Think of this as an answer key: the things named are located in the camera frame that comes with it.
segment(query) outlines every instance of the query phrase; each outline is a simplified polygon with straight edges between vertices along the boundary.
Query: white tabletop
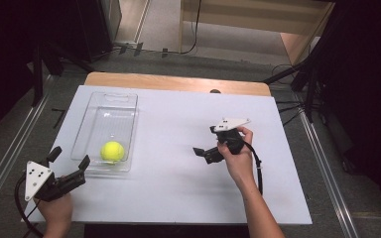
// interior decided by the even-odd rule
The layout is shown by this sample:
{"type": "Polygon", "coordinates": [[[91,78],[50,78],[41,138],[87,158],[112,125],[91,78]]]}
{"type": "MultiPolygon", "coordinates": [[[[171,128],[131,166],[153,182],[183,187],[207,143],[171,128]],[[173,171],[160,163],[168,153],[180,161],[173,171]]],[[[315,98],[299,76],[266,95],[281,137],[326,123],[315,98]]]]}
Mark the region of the white tabletop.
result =
{"type": "MultiPolygon", "coordinates": [[[[63,149],[52,164],[57,177],[77,170],[70,152],[95,91],[138,95],[132,167],[116,178],[86,175],[86,184],[71,192],[73,221],[246,223],[241,195],[225,162],[207,165],[192,150],[213,148],[216,140],[209,127],[234,117],[251,120],[245,126],[254,132],[264,197],[277,222],[312,224],[275,100],[269,96],[80,86],[54,143],[63,149]]],[[[26,213],[32,208],[30,202],[26,213]]],[[[44,219],[35,211],[30,220],[44,219]]]]}

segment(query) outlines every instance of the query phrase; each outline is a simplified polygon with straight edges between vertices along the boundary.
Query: tennis ball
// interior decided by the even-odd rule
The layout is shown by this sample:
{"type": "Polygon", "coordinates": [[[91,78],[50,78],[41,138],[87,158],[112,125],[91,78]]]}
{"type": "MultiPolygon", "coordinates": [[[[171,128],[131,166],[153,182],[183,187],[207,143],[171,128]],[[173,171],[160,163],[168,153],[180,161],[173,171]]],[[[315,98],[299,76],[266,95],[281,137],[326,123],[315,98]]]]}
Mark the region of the tennis ball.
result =
{"type": "Polygon", "coordinates": [[[125,156],[125,149],[120,143],[110,141],[101,147],[100,156],[104,161],[117,162],[125,156]]]}

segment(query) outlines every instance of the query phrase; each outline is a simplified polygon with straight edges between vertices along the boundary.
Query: transparent plastic tray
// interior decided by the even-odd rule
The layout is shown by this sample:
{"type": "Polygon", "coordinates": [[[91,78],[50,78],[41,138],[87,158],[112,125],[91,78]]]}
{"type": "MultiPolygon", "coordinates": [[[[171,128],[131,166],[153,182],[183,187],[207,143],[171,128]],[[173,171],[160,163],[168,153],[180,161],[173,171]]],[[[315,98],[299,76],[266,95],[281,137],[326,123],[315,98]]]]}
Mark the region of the transparent plastic tray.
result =
{"type": "Polygon", "coordinates": [[[71,153],[71,158],[76,161],[89,156],[87,173],[116,175],[130,170],[137,102],[136,94],[91,94],[71,153]],[[125,150],[124,157],[118,162],[105,161],[100,156],[101,148],[109,141],[120,143],[125,150]]]}

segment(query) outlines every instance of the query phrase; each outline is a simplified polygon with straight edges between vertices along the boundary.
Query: white marker mount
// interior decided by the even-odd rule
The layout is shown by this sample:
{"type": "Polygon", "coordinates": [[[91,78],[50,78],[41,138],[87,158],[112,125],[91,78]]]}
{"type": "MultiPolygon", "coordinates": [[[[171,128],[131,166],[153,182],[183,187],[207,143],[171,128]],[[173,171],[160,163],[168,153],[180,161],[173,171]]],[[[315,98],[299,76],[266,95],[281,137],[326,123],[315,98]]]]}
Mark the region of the white marker mount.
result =
{"type": "Polygon", "coordinates": [[[32,161],[27,162],[26,201],[31,200],[45,184],[53,171],[32,161]]]}
{"type": "Polygon", "coordinates": [[[249,118],[222,118],[218,125],[214,127],[214,132],[229,131],[249,122],[249,118]]]}

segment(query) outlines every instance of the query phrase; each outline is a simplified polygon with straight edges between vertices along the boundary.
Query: human hand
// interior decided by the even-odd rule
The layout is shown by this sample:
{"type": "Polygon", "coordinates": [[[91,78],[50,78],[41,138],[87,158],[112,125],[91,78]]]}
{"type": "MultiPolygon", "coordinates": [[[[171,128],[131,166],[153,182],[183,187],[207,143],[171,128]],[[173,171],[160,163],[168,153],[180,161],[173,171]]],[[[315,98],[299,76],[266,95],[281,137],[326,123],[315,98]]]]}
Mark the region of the human hand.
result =
{"type": "Polygon", "coordinates": [[[50,202],[35,202],[47,222],[44,237],[65,237],[70,228],[73,211],[70,193],[50,202]]]}
{"type": "MultiPolygon", "coordinates": [[[[252,144],[253,132],[245,127],[237,127],[237,131],[243,133],[243,140],[252,144]]],[[[228,150],[227,145],[217,143],[218,152],[224,157],[227,169],[237,186],[241,189],[243,185],[255,183],[253,177],[252,152],[244,146],[238,155],[233,155],[228,150]]]]}

